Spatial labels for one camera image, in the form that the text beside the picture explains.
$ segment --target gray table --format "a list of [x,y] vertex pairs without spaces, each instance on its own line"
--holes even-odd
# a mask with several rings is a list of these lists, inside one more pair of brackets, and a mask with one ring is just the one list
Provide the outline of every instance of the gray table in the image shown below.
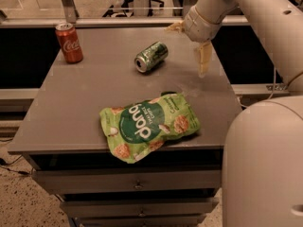
[[[212,55],[209,73],[200,79],[193,53],[197,44],[184,34],[154,27],[78,29],[78,35],[84,60],[66,64],[62,54],[58,55],[9,152],[24,155],[36,169],[33,178],[37,183],[50,194],[60,195],[65,200],[62,209],[83,223],[117,226],[115,219],[119,217],[125,218],[119,226],[159,226],[159,222],[196,225],[216,203],[209,196],[206,198],[205,192],[198,193],[196,207],[188,208],[193,212],[178,207],[186,202],[180,195],[179,203],[171,202],[173,197],[170,201],[157,197],[158,201],[152,203],[147,199],[154,191],[165,191],[167,196],[175,190],[215,189],[221,185],[222,156],[218,154],[241,107],[216,53]],[[167,45],[169,56],[155,70],[141,74],[135,69],[134,57],[156,41]],[[159,97],[165,91],[186,96],[201,122],[200,131],[167,143],[138,165],[120,162],[109,153],[99,111]],[[208,154],[214,156],[214,164],[205,163]],[[110,199],[109,203],[105,200],[108,197],[101,197],[102,193],[123,192],[132,193],[132,200],[137,200],[121,203]],[[108,204],[114,210],[104,211],[104,206],[109,209]],[[132,211],[125,212],[130,209],[127,204],[135,206],[136,211],[142,210],[144,204],[147,208],[157,204],[157,209],[162,210],[150,211],[150,218],[140,213],[134,218]],[[163,204],[172,204],[171,209],[176,212],[168,213]],[[114,215],[116,208],[119,213],[128,214]],[[202,210],[201,215],[196,215],[196,208]]]

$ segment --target chip bag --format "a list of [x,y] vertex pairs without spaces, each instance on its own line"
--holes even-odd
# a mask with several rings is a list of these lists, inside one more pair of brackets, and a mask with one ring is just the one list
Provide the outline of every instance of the chip bag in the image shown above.
[[125,108],[105,108],[101,126],[112,154],[132,164],[167,140],[176,140],[200,129],[200,123],[181,94],[167,94]]

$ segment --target coca-cola can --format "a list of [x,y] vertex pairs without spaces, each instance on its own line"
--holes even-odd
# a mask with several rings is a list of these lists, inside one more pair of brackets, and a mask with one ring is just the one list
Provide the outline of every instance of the coca-cola can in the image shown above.
[[56,35],[66,62],[82,61],[83,54],[75,27],[70,23],[59,24],[56,26]]

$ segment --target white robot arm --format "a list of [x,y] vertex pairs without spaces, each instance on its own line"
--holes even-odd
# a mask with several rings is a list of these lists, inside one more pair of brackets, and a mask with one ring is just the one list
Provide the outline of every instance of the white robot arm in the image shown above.
[[[213,39],[225,15],[239,6],[285,84],[303,72],[303,13],[288,0],[198,0],[185,17],[188,37],[204,43]],[[303,91],[303,77],[290,91]]]
[[[289,91],[303,91],[303,14],[288,0],[199,0],[183,23],[201,44],[239,6]],[[223,154],[223,227],[303,226],[303,96],[257,103],[232,123]]]

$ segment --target floor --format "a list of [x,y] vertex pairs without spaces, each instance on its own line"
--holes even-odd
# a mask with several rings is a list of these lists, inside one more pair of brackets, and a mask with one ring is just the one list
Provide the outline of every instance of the floor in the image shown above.
[[[7,0],[9,7],[4,9],[10,18],[31,17],[62,17],[60,4],[52,4],[54,0]],[[165,0],[166,7],[172,7],[171,0]],[[113,3],[113,0],[75,0],[80,16],[99,17],[102,10]],[[0,122],[0,128],[5,128],[6,123]],[[0,158],[6,163],[15,161],[18,156],[8,154],[9,137],[0,138]],[[60,201],[55,196],[49,196],[30,175],[20,175],[13,171],[29,172],[30,164],[20,158],[9,167],[7,171],[0,167],[0,226],[1,227],[68,227],[70,226],[66,214],[60,209]],[[222,226],[222,191],[217,194],[220,203],[208,214],[199,227]]]

